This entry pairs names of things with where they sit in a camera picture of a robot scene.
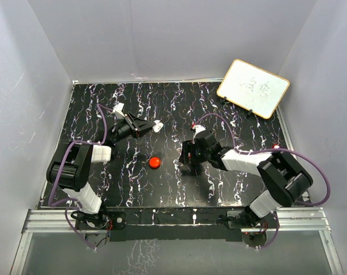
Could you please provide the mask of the white earbud charging case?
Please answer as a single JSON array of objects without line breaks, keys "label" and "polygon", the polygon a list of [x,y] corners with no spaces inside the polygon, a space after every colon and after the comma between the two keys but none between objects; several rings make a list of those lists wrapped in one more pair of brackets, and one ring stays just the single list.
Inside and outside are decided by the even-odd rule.
[{"label": "white earbud charging case", "polygon": [[160,120],[155,120],[154,123],[153,131],[158,133],[162,129],[163,123]]}]

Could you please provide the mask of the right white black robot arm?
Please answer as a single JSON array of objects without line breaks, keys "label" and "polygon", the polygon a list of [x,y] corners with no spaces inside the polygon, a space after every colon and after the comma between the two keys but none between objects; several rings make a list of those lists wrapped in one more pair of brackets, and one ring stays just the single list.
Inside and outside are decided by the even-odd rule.
[{"label": "right white black robot arm", "polygon": [[294,205],[313,184],[311,175],[289,152],[240,154],[233,147],[221,146],[208,130],[182,143],[179,162],[187,166],[208,162],[220,170],[246,172],[260,177],[266,191],[236,217],[238,222],[252,227],[264,223],[270,212]]}]

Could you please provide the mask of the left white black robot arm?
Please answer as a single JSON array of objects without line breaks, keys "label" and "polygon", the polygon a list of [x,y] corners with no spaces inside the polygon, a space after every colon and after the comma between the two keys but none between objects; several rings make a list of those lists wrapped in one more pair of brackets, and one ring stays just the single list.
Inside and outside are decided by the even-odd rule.
[{"label": "left white black robot arm", "polygon": [[132,136],[141,138],[150,131],[159,132],[160,120],[148,121],[132,113],[118,114],[118,122],[100,133],[99,140],[91,142],[60,142],[46,172],[49,183],[57,185],[89,214],[88,222],[101,229],[108,222],[108,214],[101,210],[102,200],[88,183],[92,163],[109,162],[116,144]]}]

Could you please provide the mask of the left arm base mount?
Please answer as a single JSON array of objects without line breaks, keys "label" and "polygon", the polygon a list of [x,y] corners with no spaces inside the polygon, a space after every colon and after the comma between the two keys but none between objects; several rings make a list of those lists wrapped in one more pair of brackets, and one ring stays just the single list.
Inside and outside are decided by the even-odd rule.
[{"label": "left arm base mount", "polygon": [[108,211],[98,214],[86,214],[73,211],[71,218],[80,230],[123,230],[126,227],[126,215],[123,212]]}]

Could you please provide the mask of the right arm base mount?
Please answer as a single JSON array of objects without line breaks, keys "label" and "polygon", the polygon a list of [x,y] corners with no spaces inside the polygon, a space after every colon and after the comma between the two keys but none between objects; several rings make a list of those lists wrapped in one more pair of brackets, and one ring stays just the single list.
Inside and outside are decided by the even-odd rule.
[{"label": "right arm base mount", "polygon": [[218,222],[221,222],[229,229],[276,228],[276,220],[271,215],[258,218],[256,215],[246,213],[244,210],[229,210],[219,216]]}]

